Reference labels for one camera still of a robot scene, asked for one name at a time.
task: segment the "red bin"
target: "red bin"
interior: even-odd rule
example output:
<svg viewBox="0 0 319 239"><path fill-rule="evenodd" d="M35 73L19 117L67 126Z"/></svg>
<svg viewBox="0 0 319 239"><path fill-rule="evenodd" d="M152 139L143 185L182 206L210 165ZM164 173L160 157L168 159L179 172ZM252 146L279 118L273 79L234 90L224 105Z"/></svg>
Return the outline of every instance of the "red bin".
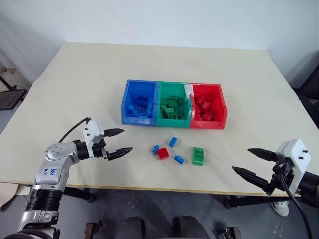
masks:
<svg viewBox="0 0 319 239"><path fill-rule="evenodd" d="M191 128L224 129L227 107L220 84L191 83Z"/></svg>

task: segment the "green bin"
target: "green bin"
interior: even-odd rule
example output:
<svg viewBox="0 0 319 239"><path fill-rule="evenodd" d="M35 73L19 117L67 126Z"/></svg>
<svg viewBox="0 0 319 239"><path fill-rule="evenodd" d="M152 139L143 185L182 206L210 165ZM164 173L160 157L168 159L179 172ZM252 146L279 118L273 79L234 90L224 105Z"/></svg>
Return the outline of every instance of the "green bin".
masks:
<svg viewBox="0 0 319 239"><path fill-rule="evenodd" d="M190 86L189 83L159 82L156 126L189 127L192 111Z"/></svg>

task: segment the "black stand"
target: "black stand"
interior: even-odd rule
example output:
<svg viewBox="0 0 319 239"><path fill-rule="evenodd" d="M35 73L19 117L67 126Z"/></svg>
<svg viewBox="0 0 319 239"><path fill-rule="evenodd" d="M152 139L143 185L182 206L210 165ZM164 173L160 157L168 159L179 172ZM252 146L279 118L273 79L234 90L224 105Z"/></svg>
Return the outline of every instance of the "black stand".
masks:
<svg viewBox="0 0 319 239"><path fill-rule="evenodd" d="M224 201L224 206L227 209L240 207L240 206L248 206L254 204L262 204L262 203L275 203L288 201L288 197L258 197L258 196L247 196L242 198L236 198L231 196L231 199L226 199Z"/></svg>
<svg viewBox="0 0 319 239"><path fill-rule="evenodd" d="M81 190L78 188L65 188L63 194L68 195L68 196L72 196L75 198L81 198L85 201L88 201L89 203L92 203L95 200L95 194L90 193L90 189L88 189L88 188L86 188L84 190Z"/></svg>
<svg viewBox="0 0 319 239"><path fill-rule="evenodd" d="M23 101L26 90L17 90L0 76L0 81L8 88L8 91L0 92L0 111L12 110L19 101Z"/></svg>

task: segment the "table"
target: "table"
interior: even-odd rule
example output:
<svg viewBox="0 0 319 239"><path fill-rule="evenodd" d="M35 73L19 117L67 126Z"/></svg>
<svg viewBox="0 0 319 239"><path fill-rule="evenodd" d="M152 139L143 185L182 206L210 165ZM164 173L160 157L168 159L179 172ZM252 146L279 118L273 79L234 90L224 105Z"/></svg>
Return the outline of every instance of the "table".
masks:
<svg viewBox="0 0 319 239"><path fill-rule="evenodd" d="M225 130L121 125L127 79L220 83L228 108ZM313 158L308 171L319 174L319 131L266 51L65 43L0 135L0 181L32 184L44 150L84 117L125 130L106 138L109 151L134 149L114 161L72 166L69 187L261 196L231 166L270 180L273 163L247 148L275 151L292 138L304 141ZM65 141L83 140L82 129ZM178 138L174 148L168 147L172 136ZM186 164L157 160L155 144ZM205 150L202 167L191 164L193 146Z"/></svg>

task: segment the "blue bin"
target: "blue bin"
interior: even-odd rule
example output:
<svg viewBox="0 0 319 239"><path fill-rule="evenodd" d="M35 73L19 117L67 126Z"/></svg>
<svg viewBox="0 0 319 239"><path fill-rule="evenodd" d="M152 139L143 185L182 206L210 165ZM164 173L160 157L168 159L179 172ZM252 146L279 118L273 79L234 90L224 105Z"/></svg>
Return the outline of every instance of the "blue bin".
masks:
<svg viewBox="0 0 319 239"><path fill-rule="evenodd" d="M122 124L156 125L157 81L127 80L122 100Z"/></svg>

